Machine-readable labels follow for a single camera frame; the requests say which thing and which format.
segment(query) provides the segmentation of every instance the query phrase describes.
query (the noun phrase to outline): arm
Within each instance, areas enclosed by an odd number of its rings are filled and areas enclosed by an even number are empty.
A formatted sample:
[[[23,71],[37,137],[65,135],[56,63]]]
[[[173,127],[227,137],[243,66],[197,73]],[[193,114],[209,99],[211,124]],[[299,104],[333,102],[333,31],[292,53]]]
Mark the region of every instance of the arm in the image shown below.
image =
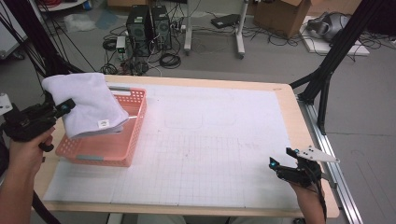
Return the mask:
[[[306,224],[326,223],[318,195],[314,192],[315,187],[310,186],[308,189],[305,189],[293,183],[290,183],[290,185],[294,189],[294,192],[297,195],[297,202],[300,206],[301,211],[303,212],[305,223]]]
[[[50,145],[54,128],[27,143],[11,140],[9,166],[0,188],[0,223],[29,223],[35,175],[40,169],[43,150],[38,145]]]

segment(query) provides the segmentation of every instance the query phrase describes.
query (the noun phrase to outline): black pole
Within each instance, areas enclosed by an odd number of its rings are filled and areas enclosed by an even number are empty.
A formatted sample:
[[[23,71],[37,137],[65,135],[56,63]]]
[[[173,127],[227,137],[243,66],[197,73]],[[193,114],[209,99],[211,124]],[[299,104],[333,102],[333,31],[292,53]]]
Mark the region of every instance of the black pole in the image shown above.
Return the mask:
[[[324,123],[326,107],[330,88],[330,80],[335,69],[347,56],[349,50],[361,36],[372,17],[379,11],[381,6],[388,0],[362,0],[353,16],[350,18],[344,30],[335,39],[332,48],[324,58],[319,68],[312,74],[292,82],[292,88],[297,88],[308,83],[305,90],[299,94],[301,101],[312,105],[315,98],[320,94],[318,112],[318,126],[322,134],[326,134]]]
[[[53,46],[29,1],[4,0],[4,2],[43,59],[46,74],[40,75],[50,77],[82,72],[81,69],[67,62]]]

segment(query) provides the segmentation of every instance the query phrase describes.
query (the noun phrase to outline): electronic device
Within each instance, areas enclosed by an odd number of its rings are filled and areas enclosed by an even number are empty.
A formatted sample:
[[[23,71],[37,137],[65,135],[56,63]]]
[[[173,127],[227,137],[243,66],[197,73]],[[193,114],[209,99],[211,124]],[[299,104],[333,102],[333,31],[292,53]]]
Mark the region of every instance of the electronic device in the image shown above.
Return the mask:
[[[117,54],[119,55],[120,61],[126,61],[129,56],[128,56],[128,49],[126,48],[126,37],[121,35],[117,36],[117,44],[116,44],[116,50]]]
[[[309,20],[307,31],[315,31],[327,42],[332,43],[341,34],[349,21],[349,17],[338,12],[324,12],[320,17]]]
[[[172,38],[170,29],[170,20],[165,6],[156,6],[151,8],[152,23],[154,26],[155,42],[157,49],[171,49]]]
[[[147,5],[133,5],[126,22],[134,56],[147,57],[150,55],[149,42],[153,38],[149,7]]]
[[[231,14],[223,17],[218,17],[211,20],[211,23],[218,29],[222,29],[227,26],[236,25],[239,22],[239,14]]]

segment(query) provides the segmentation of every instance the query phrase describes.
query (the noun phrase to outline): white sheet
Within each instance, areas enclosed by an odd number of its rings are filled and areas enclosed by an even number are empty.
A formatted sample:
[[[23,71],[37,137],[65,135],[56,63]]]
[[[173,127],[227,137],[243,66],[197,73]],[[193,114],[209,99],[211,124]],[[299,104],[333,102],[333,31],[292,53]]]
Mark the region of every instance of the white sheet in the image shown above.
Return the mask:
[[[61,160],[44,200],[298,208],[268,167],[270,156],[295,167],[273,92],[133,86],[147,90],[148,108],[132,166]]]

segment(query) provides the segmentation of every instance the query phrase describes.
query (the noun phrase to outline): table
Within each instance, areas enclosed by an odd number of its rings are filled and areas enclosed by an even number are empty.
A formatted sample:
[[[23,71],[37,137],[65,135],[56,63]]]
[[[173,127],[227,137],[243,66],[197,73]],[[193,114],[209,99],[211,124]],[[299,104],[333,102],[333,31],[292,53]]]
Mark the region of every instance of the table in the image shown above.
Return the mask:
[[[313,146],[310,133],[304,122],[304,118],[298,106],[291,87],[287,84],[275,83],[254,83],[223,80],[203,80],[186,78],[166,78],[166,77],[120,77],[106,76],[109,82],[117,83],[137,83],[173,86],[193,86],[230,88],[242,90],[273,91],[279,101],[282,116],[285,121],[287,132],[292,147]],[[57,146],[62,136],[64,128],[58,122],[56,131],[53,134],[53,144]],[[40,198],[45,194],[49,183],[53,177],[59,158],[52,151],[46,154],[46,161],[42,164],[41,170],[36,176],[35,190]],[[323,181],[323,189],[326,193],[328,207],[328,217],[338,217],[339,210],[330,189],[329,184]],[[65,202],[44,202],[49,210],[56,211],[86,211],[86,212],[108,212],[108,213],[153,213],[153,214],[179,214],[179,215],[202,215],[202,216],[267,216],[267,217],[301,217],[299,210],[262,210],[248,208],[222,208],[222,207],[197,207],[197,206],[171,206],[171,205],[144,205],[144,204],[117,204],[117,203],[65,203]]]

